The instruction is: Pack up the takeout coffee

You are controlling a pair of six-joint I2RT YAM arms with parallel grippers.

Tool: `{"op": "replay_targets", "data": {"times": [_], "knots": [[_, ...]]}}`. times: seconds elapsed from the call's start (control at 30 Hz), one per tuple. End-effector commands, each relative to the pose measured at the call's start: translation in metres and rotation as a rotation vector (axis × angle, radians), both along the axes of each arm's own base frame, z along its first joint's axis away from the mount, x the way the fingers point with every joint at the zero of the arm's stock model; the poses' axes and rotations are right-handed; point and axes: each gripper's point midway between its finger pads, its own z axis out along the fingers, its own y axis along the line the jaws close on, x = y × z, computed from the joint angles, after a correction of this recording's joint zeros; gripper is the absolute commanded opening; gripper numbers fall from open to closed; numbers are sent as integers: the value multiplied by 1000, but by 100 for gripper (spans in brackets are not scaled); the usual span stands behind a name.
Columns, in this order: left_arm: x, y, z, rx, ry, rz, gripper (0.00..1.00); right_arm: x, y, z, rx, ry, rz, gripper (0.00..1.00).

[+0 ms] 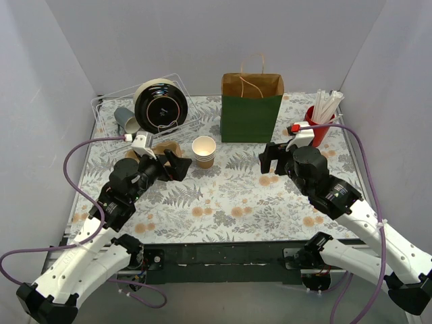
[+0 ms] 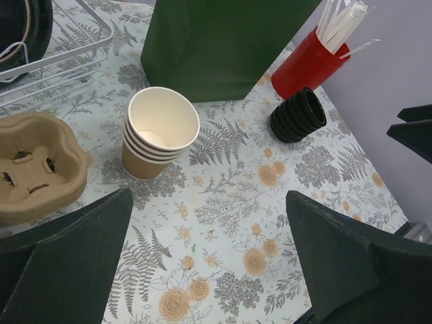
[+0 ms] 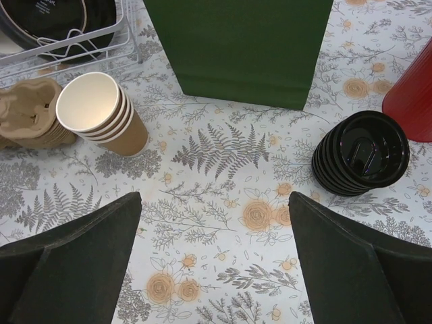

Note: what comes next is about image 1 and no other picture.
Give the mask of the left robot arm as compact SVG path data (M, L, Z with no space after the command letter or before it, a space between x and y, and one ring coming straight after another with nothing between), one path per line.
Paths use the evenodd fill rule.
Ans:
M163 155L120 159L90 210L72 248L16 295L38 323L72 323L84 301L116 272L138 269L144 246L119 231L136 211L136 201L157 181L181 182L192 161L166 149Z

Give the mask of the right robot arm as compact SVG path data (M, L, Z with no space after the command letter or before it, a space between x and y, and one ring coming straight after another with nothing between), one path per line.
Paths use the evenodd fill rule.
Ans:
M431 255L410 243L385 221L348 182L331 175L327 159L312 146L266 145L259 155L261 172L277 161L276 174L288 176L319 212L358 236L375 256L345 246L318 232L293 256L292 267L345 269L379 284L403 311L421 315L431 301Z

